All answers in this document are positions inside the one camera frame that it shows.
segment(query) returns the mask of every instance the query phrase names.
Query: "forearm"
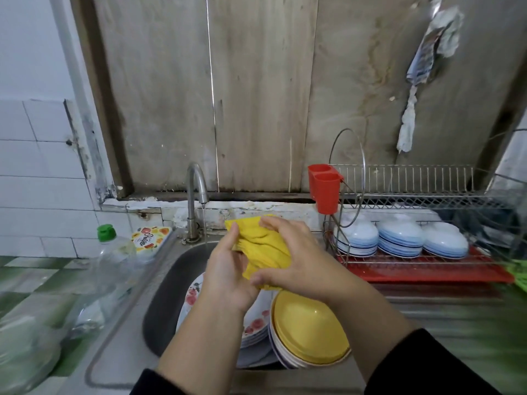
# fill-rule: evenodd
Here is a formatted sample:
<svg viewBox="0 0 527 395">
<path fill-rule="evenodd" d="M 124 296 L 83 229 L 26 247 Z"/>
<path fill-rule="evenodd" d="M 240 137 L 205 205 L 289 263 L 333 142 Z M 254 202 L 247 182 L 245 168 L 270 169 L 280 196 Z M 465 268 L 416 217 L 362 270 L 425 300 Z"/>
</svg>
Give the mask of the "forearm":
<svg viewBox="0 0 527 395">
<path fill-rule="evenodd" d="M 372 285 L 346 273 L 346 285 L 329 306 L 346 332 L 367 382 L 386 355 L 416 327 Z"/>
<path fill-rule="evenodd" d="M 157 371 L 195 395 L 228 393 L 243 314 L 203 292 L 163 353 Z"/>
</svg>

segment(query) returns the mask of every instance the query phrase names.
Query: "yellow cloth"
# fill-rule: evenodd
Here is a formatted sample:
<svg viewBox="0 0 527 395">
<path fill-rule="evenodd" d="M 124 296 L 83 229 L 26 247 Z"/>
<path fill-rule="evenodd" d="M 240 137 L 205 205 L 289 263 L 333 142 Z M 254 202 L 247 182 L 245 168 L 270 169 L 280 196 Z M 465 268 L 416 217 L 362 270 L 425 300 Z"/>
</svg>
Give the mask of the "yellow cloth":
<svg viewBox="0 0 527 395">
<path fill-rule="evenodd" d="M 234 246 L 235 251 L 241 251 L 249 259 L 243 277 L 250 279 L 252 274 L 266 267 L 285 269 L 291 265 L 291 255 L 282 236 L 273 230 L 259 225 L 260 216 L 226 220 L 227 230 L 236 222 L 240 228 L 240 237 Z M 276 287 L 264 285 L 263 290 L 274 290 Z"/>
</svg>

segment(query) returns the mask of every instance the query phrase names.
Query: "blue and white bowl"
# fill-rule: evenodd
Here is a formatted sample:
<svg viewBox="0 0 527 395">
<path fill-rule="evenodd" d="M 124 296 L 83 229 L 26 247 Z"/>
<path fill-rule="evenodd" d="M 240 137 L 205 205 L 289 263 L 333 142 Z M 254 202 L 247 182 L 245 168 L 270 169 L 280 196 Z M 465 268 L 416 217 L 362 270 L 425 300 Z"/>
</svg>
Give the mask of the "blue and white bowl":
<svg viewBox="0 0 527 395">
<path fill-rule="evenodd" d="M 424 248 L 431 254 L 448 259 L 461 259 L 469 253 L 469 242 L 453 224 L 429 223 L 423 227 Z"/>
<path fill-rule="evenodd" d="M 411 217 L 396 213 L 377 224 L 379 248 L 399 258 L 415 258 L 423 250 L 425 236 Z"/>
<path fill-rule="evenodd" d="M 353 217 L 354 214 L 343 216 L 341 225 L 348 225 Z M 379 242 L 379 231 L 377 227 L 363 215 L 357 216 L 357 219 L 355 219 L 350 227 L 340 228 L 340 231 L 338 227 L 335 227 L 333 229 L 333 236 L 341 251 L 348 252 L 349 246 L 352 248 L 350 253 L 356 256 L 364 256 L 364 253 L 368 253 L 368 250 L 370 254 L 375 253 L 377 243 Z"/>
</svg>

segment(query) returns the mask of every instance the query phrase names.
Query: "wooden wall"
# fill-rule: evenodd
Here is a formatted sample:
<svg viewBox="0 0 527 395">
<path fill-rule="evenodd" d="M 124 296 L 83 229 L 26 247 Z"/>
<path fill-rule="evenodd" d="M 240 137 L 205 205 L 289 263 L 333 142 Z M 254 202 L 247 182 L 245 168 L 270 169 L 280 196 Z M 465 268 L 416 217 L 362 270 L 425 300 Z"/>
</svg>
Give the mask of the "wooden wall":
<svg viewBox="0 0 527 395">
<path fill-rule="evenodd" d="M 398 155 L 428 0 L 95 1 L 136 190 L 184 188 L 195 160 L 211 190 L 307 191 L 345 127 L 369 164 L 475 164 L 527 49 L 527 0 L 443 0 L 461 42 Z M 357 141 L 332 162 L 359 163 Z"/>
</svg>

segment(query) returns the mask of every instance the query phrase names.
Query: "green bottle cap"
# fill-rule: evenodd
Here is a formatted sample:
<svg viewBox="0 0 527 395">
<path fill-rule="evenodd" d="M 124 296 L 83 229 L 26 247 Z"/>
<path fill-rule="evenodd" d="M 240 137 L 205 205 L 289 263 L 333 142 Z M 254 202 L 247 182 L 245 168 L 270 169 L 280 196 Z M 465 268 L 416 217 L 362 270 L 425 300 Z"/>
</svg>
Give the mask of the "green bottle cap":
<svg viewBox="0 0 527 395">
<path fill-rule="evenodd" d="M 97 238 L 100 242 L 111 241 L 115 237 L 117 237 L 117 233 L 111 224 L 103 224 L 97 227 Z"/>
</svg>

